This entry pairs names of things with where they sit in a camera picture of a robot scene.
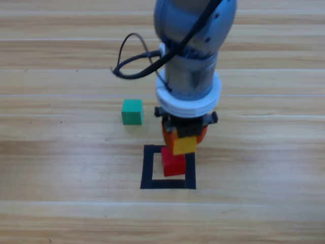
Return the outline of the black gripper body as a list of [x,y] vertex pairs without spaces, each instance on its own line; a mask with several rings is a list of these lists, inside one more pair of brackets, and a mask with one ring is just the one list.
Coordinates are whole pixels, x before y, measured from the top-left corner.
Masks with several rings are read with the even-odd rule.
[[204,128],[218,122],[217,113],[204,114],[199,117],[183,118],[171,115],[162,107],[155,107],[154,115],[162,117],[162,128],[167,133],[177,132],[179,138],[198,136]]

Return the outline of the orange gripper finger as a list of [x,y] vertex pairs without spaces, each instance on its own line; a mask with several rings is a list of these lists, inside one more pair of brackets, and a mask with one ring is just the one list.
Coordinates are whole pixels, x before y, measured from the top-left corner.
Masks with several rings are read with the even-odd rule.
[[166,144],[166,147],[173,153],[175,147],[175,140],[178,138],[177,130],[168,132],[164,126],[162,126],[162,135]]
[[208,126],[202,128],[201,133],[197,135],[197,144],[200,144],[203,141],[204,137],[206,136],[207,130]]

